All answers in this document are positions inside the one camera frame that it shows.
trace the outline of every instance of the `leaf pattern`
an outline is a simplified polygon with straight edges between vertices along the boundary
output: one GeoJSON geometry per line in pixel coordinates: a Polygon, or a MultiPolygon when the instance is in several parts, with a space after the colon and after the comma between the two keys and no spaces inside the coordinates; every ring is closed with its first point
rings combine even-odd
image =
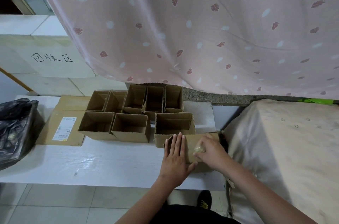
{"type": "Polygon", "coordinates": [[[305,59],[305,60],[302,60],[300,63],[305,63],[305,62],[308,62],[310,59],[309,58],[307,58],[307,59],[305,59]]]}
{"type": "Polygon", "coordinates": [[[102,51],[102,52],[100,53],[100,56],[101,56],[102,58],[105,58],[105,57],[108,56],[108,54],[107,54],[105,51],[102,51]]]}
{"type": "Polygon", "coordinates": [[[74,30],[74,32],[75,32],[77,35],[81,35],[81,34],[82,34],[82,29],[80,29],[80,28],[74,28],[73,30],[74,30]]]}
{"type": "Polygon", "coordinates": [[[320,6],[320,5],[324,4],[324,3],[325,3],[324,0],[319,0],[319,1],[315,2],[315,3],[313,3],[311,8],[316,8],[316,7],[318,7],[318,6],[320,6]]]}
{"type": "Polygon", "coordinates": [[[183,52],[183,50],[181,50],[181,49],[179,51],[177,51],[177,57],[181,56],[182,52],[183,52]]]}
{"type": "Polygon", "coordinates": [[[275,30],[279,25],[279,22],[275,22],[272,24],[272,30],[275,30]]]}
{"type": "Polygon", "coordinates": [[[316,28],[314,28],[314,29],[311,29],[310,30],[310,33],[311,34],[314,34],[314,33],[317,33],[319,31],[319,27],[316,27],[316,28]]]}
{"type": "Polygon", "coordinates": [[[211,10],[214,11],[214,12],[219,11],[219,5],[218,5],[218,4],[212,5],[212,6],[211,6],[211,10]]]}
{"type": "Polygon", "coordinates": [[[178,0],[172,0],[173,6],[177,6],[178,0]]]}

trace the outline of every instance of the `beige cloth cover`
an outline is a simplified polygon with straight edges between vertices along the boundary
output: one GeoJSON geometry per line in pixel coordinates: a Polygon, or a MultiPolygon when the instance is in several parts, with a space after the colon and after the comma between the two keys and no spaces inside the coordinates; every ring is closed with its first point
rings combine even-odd
{"type": "MultiPolygon", "coordinates": [[[[267,187],[320,224],[339,223],[339,107],[261,100],[224,130],[228,152],[267,187]]],[[[234,218],[263,223],[230,189],[234,218]]]]}
{"type": "Polygon", "coordinates": [[[339,0],[48,2],[109,79],[339,99],[339,0]]]}

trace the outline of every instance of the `shoe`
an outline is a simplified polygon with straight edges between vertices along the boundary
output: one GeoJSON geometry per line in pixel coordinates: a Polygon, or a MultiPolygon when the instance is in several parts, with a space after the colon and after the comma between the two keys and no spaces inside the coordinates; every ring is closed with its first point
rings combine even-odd
{"type": "Polygon", "coordinates": [[[210,210],[212,205],[212,195],[210,191],[203,190],[200,192],[200,195],[198,196],[198,203],[197,207],[201,207],[206,210],[210,210]]]}

